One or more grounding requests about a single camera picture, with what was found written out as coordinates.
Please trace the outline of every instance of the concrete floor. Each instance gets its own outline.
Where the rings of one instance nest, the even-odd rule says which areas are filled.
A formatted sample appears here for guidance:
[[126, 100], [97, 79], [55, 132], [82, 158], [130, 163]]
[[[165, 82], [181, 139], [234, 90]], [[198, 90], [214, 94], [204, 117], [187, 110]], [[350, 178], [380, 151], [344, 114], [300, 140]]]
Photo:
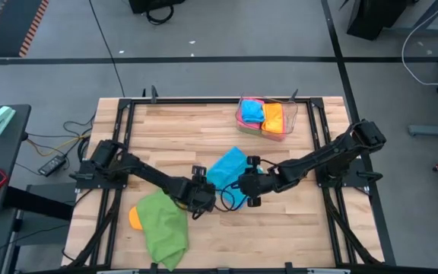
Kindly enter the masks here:
[[[374, 42], [348, 36], [352, 4], [339, 11], [342, 2], [328, 0], [344, 57], [400, 56], [403, 36], [382, 33]], [[421, 0], [409, 8], [397, 25], [413, 24], [431, 2]], [[334, 56], [318, 0], [283, 0], [280, 5], [271, 0], [188, 0], [176, 6], [172, 21], [162, 26], [133, 15], [126, 0], [93, 3], [116, 58]], [[407, 56], [438, 56], [438, 37], [414, 37], [407, 50]], [[51, 1], [27, 58], [91, 57], [109, 54], [88, 0]], [[438, 94], [434, 87], [419, 85], [401, 63], [346, 66], [360, 116], [375, 121], [388, 139], [372, 159], [375, 171], [384, 174], [378, 185], [396, 262], [438, 268], [438, 174], [431, 171], [438, 162], [438, 138], [412, 138], [407, 133], [409, 124], [438, 125]], [[437, 64], [410, 67], [420, 78], [438, 81]], [[119, 64], [117, 69], [130, 97], [140, 96], [152, 84], [160, 96], [290, 95], [296, 88], [299, 96], [344, 96], [334, 62]], [[69, 119], [87, 121], [100, 97], [119, 96], [109, 64], [0, 65], [0, 104], [30, 104], [28, 132], [64, 133], [61, 125]], [[70, 159], [69, 170], [46, 179], [17, 167], [11, 184], [24, 188], [70, 182], [67, 174], [78, 168], [75, 153]], [[29, 145], [22, 145], [19, 164], [36, 170], [44, 161]], [[55, 269], [61, 249], [24, 248], [18, 268]]]

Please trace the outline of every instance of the green cloth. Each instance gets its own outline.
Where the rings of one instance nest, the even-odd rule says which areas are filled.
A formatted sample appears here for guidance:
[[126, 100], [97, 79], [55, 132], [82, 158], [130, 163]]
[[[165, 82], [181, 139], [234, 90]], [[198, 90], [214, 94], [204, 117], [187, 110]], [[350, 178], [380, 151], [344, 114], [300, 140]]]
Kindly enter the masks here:
[[174, 270], [189, 248], [186, 212], [159, 191], [138, 202], [138, 216], [151, 259]]

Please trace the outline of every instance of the wooden tabletop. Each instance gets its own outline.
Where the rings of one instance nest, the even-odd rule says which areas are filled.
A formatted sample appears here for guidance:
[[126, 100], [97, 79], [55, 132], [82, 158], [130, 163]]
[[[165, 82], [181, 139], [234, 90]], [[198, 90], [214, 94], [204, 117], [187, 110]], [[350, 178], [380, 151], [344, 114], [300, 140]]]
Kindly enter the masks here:
[[[112, 138], [118, 100], [100, 99], [89, 155], [100, 140]], [[324, 97], [324, 103], [334, 139], [348, 127], [348, 115], [342, 97]], [[313, 150], [304, 105], [299, 104], [294, 131], [282, 142], [239, 132], [234, 116], [236, 107], [236, 104], [137, 105], [130, 152], [170, 176], [191, 177], [192, 165], [209, 168], [233, 146], [247, 155], [259, 155], [273, 162], [300, 158]], [[320, 124], [317, 112], [316, 122]], [[262, 164], [262, 167], [268, 168], [268, 165]], [[130, 176], [119, 210], [114, 269], [150, 267], [143, 232], [131, 228], [128, 212], [141, 198], [156, 190], [154, 185]], [[94, 233], [101, 192], [94, 190], [74, 210], [65, 247], [71, 257], [77, 256]], [[383, 260], [368, 196], [351, 188], [343, 189], [343, 193], [351, 229], [375, 258]], [[342, 256], [347, 262], [340, 229], [338, 235]], [[100, 263], [107, 234], [101, 243]], [[335, 265], [322, 191], [316, 185], [313, 172], [291, 190], [262, 196], [261, 207], [226, 213], [214, 210], [197, 221], [189, 215], [189, 251], [178, 268], [283, 268], [285, 262], [292, 262], [295, 267]], [[62, 264], [68, 263], [69, 260], [63, 258]]]

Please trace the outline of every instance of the orange cloth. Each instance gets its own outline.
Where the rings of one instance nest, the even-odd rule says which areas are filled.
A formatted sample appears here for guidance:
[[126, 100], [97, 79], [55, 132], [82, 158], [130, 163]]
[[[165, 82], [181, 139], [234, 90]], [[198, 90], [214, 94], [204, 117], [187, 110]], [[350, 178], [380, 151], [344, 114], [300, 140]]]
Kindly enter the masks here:
[[283, 108], [280, 103], [263, 104], [265, 121], [262, 130], [272, 133], [284, 133]]
[[143, 230], [136, 206], [133, 206], [133, 208], [129, 211], [129, 224], [136, 230]]

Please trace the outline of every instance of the blue towel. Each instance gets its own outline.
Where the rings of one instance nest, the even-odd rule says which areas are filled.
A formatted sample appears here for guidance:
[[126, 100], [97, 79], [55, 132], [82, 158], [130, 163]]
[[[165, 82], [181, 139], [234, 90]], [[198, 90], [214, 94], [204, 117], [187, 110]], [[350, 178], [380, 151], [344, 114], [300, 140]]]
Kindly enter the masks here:
[[[237, 181], [237, 178], [244, 173], [244, 170], [251, 165], [246, 163], [246, 155], [241, 152], [237, 147], [233, 147], [229, 150], [219, 161], [217, 161], [211, 169], [207, 172], [207, 180], [213, 183], [217, 189], [223, 189], [230, 183]], [[233, 198], [228, 193], [223, 194], [223, 198], [231, 205], [233, 209], [239, 206], [239, 209], [243, 207], [243, 199], [246, 197], [241, 190], [232, 189], [228, 187], [227, 192], [234, 196]]]
[[261, 123], [265, 121], [262, 104], [255, 100], [242, 101], [241, 116], [245, 123]]

